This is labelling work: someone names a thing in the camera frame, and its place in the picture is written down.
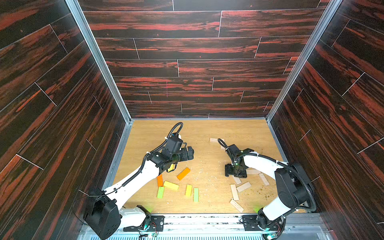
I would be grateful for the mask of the natural wood block printed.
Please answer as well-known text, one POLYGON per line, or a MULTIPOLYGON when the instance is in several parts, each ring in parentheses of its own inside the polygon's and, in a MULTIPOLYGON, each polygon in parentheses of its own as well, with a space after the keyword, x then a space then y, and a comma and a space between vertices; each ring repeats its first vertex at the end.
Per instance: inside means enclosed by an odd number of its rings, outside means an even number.
POLYGON ((219 142, 219 140, 215 138, 210 138, 210 142, 219 142))

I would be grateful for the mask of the natural wood block short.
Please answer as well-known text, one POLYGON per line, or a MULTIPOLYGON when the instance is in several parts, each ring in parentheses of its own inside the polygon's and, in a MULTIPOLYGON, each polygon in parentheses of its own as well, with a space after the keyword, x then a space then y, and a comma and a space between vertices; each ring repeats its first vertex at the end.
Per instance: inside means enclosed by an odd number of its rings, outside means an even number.
POLYGON ((258 175, 261 173, 260 171, 255 169, 247 169, 246 172, 247 172, 247 175, 258 175))

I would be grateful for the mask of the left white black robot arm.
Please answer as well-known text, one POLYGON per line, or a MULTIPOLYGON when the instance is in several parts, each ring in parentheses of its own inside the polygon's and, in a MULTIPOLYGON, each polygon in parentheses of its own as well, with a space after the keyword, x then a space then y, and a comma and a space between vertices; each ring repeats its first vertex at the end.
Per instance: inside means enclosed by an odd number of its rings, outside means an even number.
POLYGON ((83 219, 102 240, 108 239, 118 229, 150 227, 151 213, 143 206, 124 211, 124 204, 148 182, 163 172, 174 171, 179 162, 194 158, 194 150, 185 143, 179 132, 183 123, 173 126, 165 141, 145 154, 140 167, 118 183, 104 190, 94 189, 86 197, 83 219))

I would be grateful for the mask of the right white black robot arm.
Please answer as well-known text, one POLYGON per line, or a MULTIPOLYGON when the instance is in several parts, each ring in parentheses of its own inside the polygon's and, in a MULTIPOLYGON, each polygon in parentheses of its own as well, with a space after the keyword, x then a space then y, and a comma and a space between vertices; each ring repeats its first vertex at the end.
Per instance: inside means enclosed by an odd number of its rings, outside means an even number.
POLYGON ((225 148, 231 163, 225 166, 225 175, 246 178, 247 169, 252 168, 273 178, 278 196, 257 214, 258 227, 269 231, 276 226, 285 227, 285 217, 295 210, 314 212, 317 209, 314 187, 300 164, 289 164, 259 154, 252 149, 240 150, 236 145, 228 146, 222 139, 218 143, 225 148))

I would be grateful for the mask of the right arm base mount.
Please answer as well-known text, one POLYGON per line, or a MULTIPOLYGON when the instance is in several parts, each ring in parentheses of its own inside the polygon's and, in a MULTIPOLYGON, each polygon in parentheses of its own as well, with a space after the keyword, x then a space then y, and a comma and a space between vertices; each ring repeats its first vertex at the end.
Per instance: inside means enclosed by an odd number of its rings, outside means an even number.
POLYGON ((243 224, 245 231, 282 231, 286 219, 279 217, 276 220, 269 220, 264 215, 243 215, 239 222, 243 224))

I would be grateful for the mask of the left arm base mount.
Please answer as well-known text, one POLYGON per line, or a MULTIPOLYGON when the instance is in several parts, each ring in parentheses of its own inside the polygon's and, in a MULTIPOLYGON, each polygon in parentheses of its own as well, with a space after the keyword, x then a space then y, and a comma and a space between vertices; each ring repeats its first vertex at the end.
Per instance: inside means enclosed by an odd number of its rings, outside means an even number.
POLYGON ((129 226, 123 228, 124 232, 162 232, 164 229, 165 216, 151 215, 146 217, 138 227, 129 226))

